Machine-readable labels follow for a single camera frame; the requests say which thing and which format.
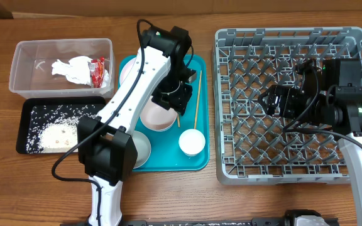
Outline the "white bowl with food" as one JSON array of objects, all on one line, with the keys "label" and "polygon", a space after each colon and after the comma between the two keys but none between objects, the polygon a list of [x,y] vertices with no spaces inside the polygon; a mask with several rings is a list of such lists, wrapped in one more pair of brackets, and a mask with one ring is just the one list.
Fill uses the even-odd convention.
[{"label": "white bowl with food", "polygon": [[177,113],[173,109],[164,109],[154,103],[152,97],[149,98],[140,114],[142,124],[156,132],[163,132],[171,128],[176,118]]}]

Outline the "small white cup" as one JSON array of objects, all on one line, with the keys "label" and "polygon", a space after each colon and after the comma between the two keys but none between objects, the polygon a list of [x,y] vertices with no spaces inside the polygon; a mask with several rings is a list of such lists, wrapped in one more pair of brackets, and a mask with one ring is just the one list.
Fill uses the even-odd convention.
[{"label": "small white cup", "polygon": [[187,156],[196,156],[204,149],[206,139],[199,130],[188,129],[181,133],[178,145]]}]

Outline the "large white plate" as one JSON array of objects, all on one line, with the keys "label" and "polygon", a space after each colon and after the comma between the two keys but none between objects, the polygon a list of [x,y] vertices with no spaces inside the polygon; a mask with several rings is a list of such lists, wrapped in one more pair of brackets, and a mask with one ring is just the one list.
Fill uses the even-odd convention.
[{"label": "large white plate", "polygon": [[130,59],[130,61],[128,61],[125,64],[125,66],[123,67],[123,69],[121,70],[120,77],[119,77],[119,85],[122,85],[122,83],[124,82],[124,80],[128,76],[128,73],[131,71],[135,60],[136,60],[135,57]]}]

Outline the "grey shallow bowl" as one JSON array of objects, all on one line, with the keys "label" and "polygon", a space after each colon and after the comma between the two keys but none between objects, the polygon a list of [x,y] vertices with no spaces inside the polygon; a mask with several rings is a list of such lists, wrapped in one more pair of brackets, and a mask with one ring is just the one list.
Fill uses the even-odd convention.
[{"label": "grey shallow bowl", "polygon": [[151,154],[151,143],[150,140],[139,131],[133,133],[133,141],[138,153],[134,166],[134,169],[136,169],[143,166],[148,161]]}]

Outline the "white napkin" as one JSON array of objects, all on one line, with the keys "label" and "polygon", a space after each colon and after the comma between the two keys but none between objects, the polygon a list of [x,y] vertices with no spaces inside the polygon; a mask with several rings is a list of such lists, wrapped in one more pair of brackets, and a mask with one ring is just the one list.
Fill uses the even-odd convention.
[{"label": "white napkin", "polygon": [[71,83],[88,85],[91,87],[88,63],[91,62],[88,56],[77,56],[71,58],[68,63],[60,60],[52,63],[52,75],[63,75]]}]

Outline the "red snack wrapper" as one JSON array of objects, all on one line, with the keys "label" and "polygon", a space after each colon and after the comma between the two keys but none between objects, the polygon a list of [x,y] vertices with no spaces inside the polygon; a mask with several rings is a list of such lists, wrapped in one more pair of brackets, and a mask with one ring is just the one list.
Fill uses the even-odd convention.
[{"label": "red snack wrapper", "polygon": [[100,57],[88,63],[90,85],[92,88],[101,88],[104,81],[105,58]]}]

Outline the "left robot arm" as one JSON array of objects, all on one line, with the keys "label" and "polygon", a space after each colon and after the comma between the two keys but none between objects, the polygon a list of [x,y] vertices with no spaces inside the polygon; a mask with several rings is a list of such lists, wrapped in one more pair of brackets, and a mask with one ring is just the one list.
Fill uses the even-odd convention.
[{"label": "left robot arm", "polygon": [[136,60],[110,103],[95,119],[85,118],[77,128],[80,163],[92,184],[89,225],[119,225],[123,182],[140,153],[134,129],[149,100],[166,110],[184,114],[192,96],[187,82],[195,74],[184,57],[192,46],[189,32],[174,26],[139,31]]}]

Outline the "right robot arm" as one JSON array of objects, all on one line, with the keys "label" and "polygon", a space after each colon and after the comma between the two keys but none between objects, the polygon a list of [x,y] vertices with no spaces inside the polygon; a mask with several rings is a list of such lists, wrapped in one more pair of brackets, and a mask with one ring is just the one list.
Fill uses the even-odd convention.
[{"label": "right robot arm", "polygon": [[348,167],[358,225],[362,225],[362,64],[358,59],[315,60],[295,66],[300,88],[272,85],[258,97],[265,113],[290,119],[284,132],[328,134]]}]

